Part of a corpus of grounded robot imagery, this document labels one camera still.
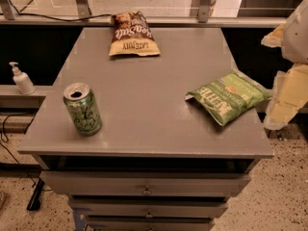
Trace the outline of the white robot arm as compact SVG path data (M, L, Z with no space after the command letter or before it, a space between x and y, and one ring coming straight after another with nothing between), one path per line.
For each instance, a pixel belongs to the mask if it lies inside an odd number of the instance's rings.
M267 47L280 47L282 57L293 65L278 71L264 127L280 130L308 103L308 0L302 0L287 21L263 37Z

